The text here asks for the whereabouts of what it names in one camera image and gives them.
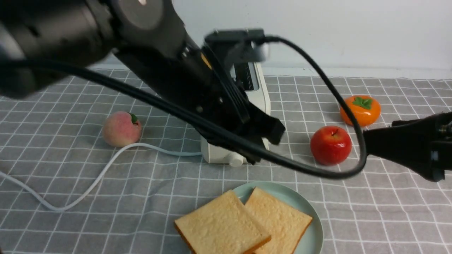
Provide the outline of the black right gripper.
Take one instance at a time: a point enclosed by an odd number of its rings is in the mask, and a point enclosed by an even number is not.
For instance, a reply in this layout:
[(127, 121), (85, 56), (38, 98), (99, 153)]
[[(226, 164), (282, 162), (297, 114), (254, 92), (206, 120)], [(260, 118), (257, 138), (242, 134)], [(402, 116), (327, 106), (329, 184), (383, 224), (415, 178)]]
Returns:
[(421, 177), (441, 177), (442, 169), (433, 166), (438, 117), (394, 121), (390, 127), (363, 131), (367, 154), (402, 165)]

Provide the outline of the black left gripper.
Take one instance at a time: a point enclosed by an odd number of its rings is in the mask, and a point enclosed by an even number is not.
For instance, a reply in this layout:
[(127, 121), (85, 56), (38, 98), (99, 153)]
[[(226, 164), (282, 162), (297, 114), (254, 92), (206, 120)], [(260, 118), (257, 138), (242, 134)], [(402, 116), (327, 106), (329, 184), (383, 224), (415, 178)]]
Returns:
[(160, 58), (155, 62), (155, 91), (177, 109), (214, 124), (215, 128), (207, 129), (199, 121), (186, 119), (208, 143), (236, 152), (252, 164), (261, 156), (236, 145), (230, 135), (264, 149), (264, 140), (278, 145), (285, 133), (282, 122), (251, 103), (243, 87), (211, 54)]

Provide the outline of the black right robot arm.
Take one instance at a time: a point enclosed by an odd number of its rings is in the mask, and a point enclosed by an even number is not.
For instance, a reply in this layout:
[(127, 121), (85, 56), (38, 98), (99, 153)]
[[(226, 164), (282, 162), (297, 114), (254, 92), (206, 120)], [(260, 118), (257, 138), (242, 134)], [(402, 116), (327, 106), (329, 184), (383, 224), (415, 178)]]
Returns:
[(452, 113), (396, 120), (391, 126), (363, 132), (368, 155), (402, 165), (437, 183), (452, 168)]

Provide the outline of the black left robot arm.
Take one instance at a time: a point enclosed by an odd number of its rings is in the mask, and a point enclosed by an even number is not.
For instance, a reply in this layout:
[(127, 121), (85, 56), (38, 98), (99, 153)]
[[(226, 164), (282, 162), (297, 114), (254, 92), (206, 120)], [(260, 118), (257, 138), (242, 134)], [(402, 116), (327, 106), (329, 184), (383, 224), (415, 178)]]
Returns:
[(68, 75), (148, 103), (249, 163), (280, 162), (285, 127), (230, 71), (259, 62), (262, 29), (217, 30), (198, 46), (171, 0), (2, 0), (1, 96), (23, 99)]

